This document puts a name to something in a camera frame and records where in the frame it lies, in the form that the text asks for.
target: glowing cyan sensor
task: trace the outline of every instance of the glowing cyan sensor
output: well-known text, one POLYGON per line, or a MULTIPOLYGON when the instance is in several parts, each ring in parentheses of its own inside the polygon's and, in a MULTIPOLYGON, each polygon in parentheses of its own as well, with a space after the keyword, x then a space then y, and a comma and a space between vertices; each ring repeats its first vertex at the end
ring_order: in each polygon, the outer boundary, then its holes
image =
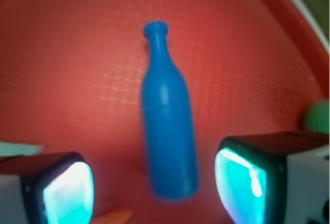
POLYGON ((224 148, 216 155, 215 176, 221 201, 235 223, 264 223, 264 170, 224 148))
POLYGON ((215 180, 234 223, 329 223, 329 135, 229 136, 215 157, 215 180))
POLYGON ((76 152, 0 158, 0 223, 88 224, 93 172, 76 152))
POLYGON ((43 191, 49 224, 89 223, 94 206, 91 168, 76 162, 43 191))

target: bottle neck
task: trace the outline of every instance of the bottle neck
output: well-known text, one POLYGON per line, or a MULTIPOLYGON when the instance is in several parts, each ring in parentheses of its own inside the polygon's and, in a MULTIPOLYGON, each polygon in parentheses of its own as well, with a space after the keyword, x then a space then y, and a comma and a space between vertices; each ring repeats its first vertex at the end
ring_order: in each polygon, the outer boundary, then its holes
POLYGON ((170 54, 166 43, 166 34, 155 32, 148 36, 151 62, 168 61, 170 54))

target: green ball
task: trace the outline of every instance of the green ball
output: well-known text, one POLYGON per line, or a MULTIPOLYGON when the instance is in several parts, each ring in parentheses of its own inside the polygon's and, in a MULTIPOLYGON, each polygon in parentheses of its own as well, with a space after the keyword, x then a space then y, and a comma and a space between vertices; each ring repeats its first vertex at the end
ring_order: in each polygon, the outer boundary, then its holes
POLYGON ((307 111, 304 129, 329 134, 329 100, 321 101, 307 111))

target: toy bottle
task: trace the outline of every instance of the toy bottle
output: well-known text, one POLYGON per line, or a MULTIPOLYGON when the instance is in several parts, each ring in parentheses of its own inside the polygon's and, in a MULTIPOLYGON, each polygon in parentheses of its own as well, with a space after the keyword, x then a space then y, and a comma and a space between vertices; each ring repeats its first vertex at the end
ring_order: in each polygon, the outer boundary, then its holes
POLYGON ((194 127, 187 84, 167 48, 167 24, 144 28, 150 64, 142 84, 142 107, 151 185, 161 198, 181 200, 199 188, 194 127))

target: red surface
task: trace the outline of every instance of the red surface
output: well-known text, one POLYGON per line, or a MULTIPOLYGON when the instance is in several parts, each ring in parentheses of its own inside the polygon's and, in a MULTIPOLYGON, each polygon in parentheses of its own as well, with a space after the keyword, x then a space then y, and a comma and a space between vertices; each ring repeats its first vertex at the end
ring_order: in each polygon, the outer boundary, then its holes
POLYGON ((219 141, 299 128, 306 108, 328 97, 320 43, 296 11, 287 16, 312 40, 306 47, 274 15, 288 5, 0 0, 0 140, 82 153, 95 176, 96 215, 131 208, 131 223, 228 223, 213 173, 219 141), (168 22, 170 53, 188 82, 201 168, 199 193, 177 205, 151 194, 145 167, 142 29, 155 19, 168 22))

